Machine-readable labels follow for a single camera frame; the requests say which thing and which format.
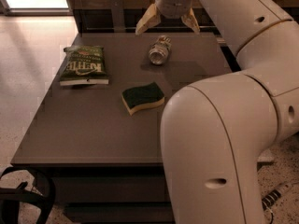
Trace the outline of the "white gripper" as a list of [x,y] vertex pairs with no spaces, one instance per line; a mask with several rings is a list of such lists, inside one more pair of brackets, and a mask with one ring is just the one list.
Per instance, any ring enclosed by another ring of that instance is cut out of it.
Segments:
[[141,35],[149,28],[161,22],[160,13],[168,19],[179,19],[192,29],[196,34],[200,33],[198,21],[192,10],[192,0],[155,0],[151,4],[143,17],[139,20],[135,28],[135,34]]

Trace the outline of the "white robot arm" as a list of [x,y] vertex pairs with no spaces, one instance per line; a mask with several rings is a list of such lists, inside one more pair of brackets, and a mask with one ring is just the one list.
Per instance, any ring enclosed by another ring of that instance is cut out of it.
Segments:
[[[161,150],[176,224],[264,224],[257,160],[298,131],[298,24],[272,0],[200,0],[240,71],[175,93],[161,122]],[[142,34],[192,0],[155,0]]]

